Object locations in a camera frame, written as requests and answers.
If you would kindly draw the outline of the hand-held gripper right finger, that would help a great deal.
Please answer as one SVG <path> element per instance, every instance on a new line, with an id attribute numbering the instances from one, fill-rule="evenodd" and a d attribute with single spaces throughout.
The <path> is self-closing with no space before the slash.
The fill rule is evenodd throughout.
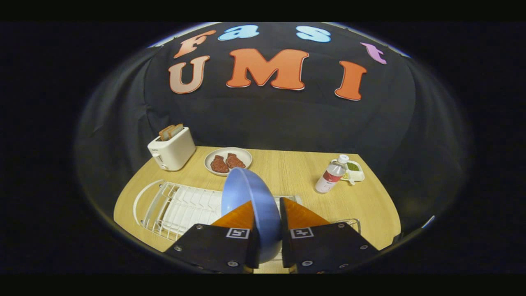
<path id="1" fill-rule="evenodd" d="M 331 223 L 285 197 L 279 200 L 281 260 L 289 273 L 342 273 L 360 268 L 379 250 L 346 222 Z"/>

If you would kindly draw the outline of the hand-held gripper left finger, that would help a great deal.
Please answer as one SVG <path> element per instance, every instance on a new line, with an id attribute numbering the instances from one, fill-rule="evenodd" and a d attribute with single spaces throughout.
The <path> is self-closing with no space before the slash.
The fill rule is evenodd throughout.
<path id="1" fill-rule="evenodd" d="M 210 225 L 194 224 L 164 255 L 205 273 L 254 273 L 261 247 L 252 201 Z"/>

